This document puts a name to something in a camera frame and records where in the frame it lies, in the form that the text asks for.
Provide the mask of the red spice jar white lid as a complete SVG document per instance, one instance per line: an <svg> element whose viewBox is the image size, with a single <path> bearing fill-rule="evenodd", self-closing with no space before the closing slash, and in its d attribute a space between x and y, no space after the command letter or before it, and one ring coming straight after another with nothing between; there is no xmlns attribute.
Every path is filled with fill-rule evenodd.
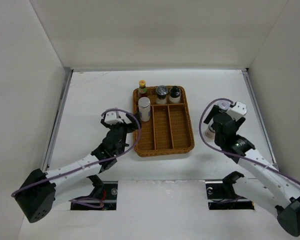
<svg viewBox="0 0 300 240"><path fill-rule="evenodd" d="M205 135L209 139L213 139L215 137L215 130L213 127L213 123L211 122L205 130Z"/></svg>

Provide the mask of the silver-lid white shaker bottle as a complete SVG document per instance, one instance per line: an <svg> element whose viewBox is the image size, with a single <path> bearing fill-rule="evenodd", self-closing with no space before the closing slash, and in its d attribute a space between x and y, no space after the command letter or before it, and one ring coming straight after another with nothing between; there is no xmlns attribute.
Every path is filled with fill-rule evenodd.
<svg viewBox="0 0 300 240"><path fill-rule="evenodd" d="M140 120L142 122L147 122L151 117L151 101L148 97L141 97L138 100L138 110L140 115Z"/></svg>

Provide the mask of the red sauce bottle yellow cap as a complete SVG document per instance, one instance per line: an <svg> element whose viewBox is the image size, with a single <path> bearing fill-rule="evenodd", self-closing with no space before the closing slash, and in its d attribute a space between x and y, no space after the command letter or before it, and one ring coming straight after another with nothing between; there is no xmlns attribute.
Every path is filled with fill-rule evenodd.
<svg viewBox="0 0 300 240"><path fill-rule="evenodd" d="M139 98L147 97L148 93L147 93L146 81L145 80L140 80L138 84L139 84L138 97Z"/></svg>

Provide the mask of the black-cap white spice bottle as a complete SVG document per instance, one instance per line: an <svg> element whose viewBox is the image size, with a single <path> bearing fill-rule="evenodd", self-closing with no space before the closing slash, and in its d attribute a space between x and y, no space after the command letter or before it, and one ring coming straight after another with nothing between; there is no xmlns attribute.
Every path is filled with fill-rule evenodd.
<svg viewBox="0 0 300 240"><path fill-rule="evenodd" d="M169 91L169 102L171 104L179 104L181 101L181 90L178 86L173 86Z"/></svg>

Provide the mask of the chrome-top pepper grinder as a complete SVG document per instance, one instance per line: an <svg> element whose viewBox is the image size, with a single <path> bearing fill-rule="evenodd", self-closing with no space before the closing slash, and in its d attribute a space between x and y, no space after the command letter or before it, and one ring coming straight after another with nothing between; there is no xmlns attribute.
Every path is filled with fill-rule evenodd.
<svg viewBox="0 0 300 240"><path fill-rule="evenodd" d="M165 105L167 103L167 94L169 92L165 85L159 85L156 90L156 103L158 105Z"/></svg>

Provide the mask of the dark spice jar white lid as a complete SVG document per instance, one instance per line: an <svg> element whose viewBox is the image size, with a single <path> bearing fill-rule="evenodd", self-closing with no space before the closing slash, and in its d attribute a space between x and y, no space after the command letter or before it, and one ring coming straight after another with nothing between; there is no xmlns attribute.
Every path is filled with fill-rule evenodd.
<svg viewBox="0 0 300 240"><path fill-rule="evenodd" d="M220 100L217 105L224 112L231 108L231 102L228 100Z"/></svg>

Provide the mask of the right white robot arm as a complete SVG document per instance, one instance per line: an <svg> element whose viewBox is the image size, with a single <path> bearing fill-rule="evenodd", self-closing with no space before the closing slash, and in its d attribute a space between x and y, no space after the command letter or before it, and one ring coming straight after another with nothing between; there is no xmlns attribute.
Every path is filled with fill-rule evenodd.
<svg viewBox="0 0 300 240"><path fill-rule="evenodd" d="M269 213L291 236L300 236L300 182L279 172L245 137L237 134L244 123L247 107L241 102L230 103L228 109L210 103L200 124L212 124L215 132L214 150L232 159L250 172L249 180L240 172L223 178L222 192L228 198L244 197Z"/></svg>

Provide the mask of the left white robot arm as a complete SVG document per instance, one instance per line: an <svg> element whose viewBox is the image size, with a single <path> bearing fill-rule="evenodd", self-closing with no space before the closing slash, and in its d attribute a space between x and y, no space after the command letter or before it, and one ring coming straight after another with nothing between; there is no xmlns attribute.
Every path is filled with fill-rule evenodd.
<svg viewBox="0 0 300 240"><path fill-rule="evenodd" d="M62 202L82 204L86 198L75 184L88 180L85 193L90 199L102 195L102 181L98 175L109 170L117 159L133 146L126 142L127 135L140 132L142 121L139 113L125 112L130 122L120 116L121 110L110 108L102 113L101 124L108 132L100 145L80 160L46 172L37 168L33 170L20 188L11 196L15 199L29 223L36 223L44 218L53 207Z"/></svg>

